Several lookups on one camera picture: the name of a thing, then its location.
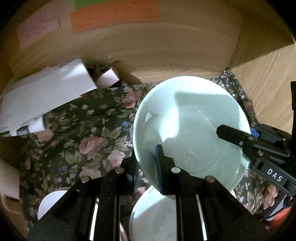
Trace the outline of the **mint green ceramic bowl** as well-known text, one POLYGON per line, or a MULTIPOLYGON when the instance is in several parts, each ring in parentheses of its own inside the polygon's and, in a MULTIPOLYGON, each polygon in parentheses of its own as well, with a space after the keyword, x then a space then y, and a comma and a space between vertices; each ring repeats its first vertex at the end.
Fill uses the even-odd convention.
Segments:
POLYGON ((217 136, 220 125, 250 133, 243 109, 219 85, 179 76, 150 90, 135 115, 132 137, 135 156, 149 183, 159 186, 155 148, 160 144, 177 167, 199 178, 214 176, 232 191, 249 162, 240 147, 217 136))

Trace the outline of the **white plate below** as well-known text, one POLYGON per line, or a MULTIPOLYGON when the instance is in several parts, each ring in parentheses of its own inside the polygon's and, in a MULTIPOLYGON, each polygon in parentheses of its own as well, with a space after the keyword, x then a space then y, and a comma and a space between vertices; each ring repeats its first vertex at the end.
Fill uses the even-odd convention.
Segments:
POLYGON ((131 240, 177 240, 176 201, 151 186, 135 204, 129 221, 131 240))

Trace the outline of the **dark floral tablecloth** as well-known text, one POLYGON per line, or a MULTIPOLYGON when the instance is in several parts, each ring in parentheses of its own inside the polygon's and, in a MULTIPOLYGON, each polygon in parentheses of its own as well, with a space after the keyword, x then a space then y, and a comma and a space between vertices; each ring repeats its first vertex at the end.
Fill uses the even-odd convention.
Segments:
MULTIPOLYGON (((258 125, 252 102, 229 68, 210 78, 239 103, 250 124, 258 125)), ((118 167, 132 152, 130 128, 142 99, 156 84, 122 84, 93 90, 78 100, 54 109, 45 131, 28 134, 20 170, 20 201, 28 231, 38 222, 43 198, 71 187, 82 176, 98 178, 118 167)), ((121 223, 128 231, 132 208, 150 186, 139 170, 140 181, 132 197, 121 199, 121 223)), ((272 207, 278 189, 247 170, 234 188, 236 198, 252 214, 272 207)))

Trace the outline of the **white round dish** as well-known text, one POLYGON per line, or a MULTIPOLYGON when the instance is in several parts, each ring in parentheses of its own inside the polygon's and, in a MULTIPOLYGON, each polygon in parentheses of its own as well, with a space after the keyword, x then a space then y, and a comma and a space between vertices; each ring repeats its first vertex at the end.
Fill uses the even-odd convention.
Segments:
POLYGON ((39 205, 38 220, 40 220, 69 189, 70 187, 60 188, 46 195, 39 205))

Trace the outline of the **small white box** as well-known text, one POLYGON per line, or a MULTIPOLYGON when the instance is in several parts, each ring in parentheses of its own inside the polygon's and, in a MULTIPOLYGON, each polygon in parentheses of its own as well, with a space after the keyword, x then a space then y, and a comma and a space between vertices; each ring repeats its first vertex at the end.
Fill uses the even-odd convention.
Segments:
POLYGON ((113 68, 109 68, 96 81, 96 86, 99 89, 109 88, 119 82, 118 72, 113 68))

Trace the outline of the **white paper stack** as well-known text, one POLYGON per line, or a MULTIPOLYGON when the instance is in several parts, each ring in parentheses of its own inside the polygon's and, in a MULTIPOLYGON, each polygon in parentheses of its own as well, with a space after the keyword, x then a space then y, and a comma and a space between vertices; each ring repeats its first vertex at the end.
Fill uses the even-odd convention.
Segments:
POLYGON ((14 135, 43 114, 96 88, 80 59, 19 80, 3 95, 1 133, 14 135))

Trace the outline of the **orange sticky note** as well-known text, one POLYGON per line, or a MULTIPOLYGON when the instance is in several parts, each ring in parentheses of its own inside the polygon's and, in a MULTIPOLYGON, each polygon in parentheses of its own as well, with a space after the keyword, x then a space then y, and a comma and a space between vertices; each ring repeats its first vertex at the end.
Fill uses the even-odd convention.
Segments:
POLYGON ((159 21, 160 1, 110 1, 70 13, 74 33, 127 23, 159 21))

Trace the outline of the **pink sticky note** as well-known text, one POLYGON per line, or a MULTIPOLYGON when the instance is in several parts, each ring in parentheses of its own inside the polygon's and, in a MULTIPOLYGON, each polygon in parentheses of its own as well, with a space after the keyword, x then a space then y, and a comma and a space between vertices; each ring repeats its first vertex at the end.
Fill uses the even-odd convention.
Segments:
POLYGON ((41 40, 58 27, 60 20, 54 6, 52 3, 44 5, 16 28, 20 50, 41 40))

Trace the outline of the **green sticky note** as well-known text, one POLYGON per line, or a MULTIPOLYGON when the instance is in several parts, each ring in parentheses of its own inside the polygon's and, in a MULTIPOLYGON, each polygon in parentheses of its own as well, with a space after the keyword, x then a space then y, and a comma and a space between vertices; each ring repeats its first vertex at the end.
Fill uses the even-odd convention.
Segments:
POLYGON ((83 9, 88 6, 96 5, 96 4, 103 4, 108 3, 112 0, 76 0, 75 1, 75 10, 83 9))

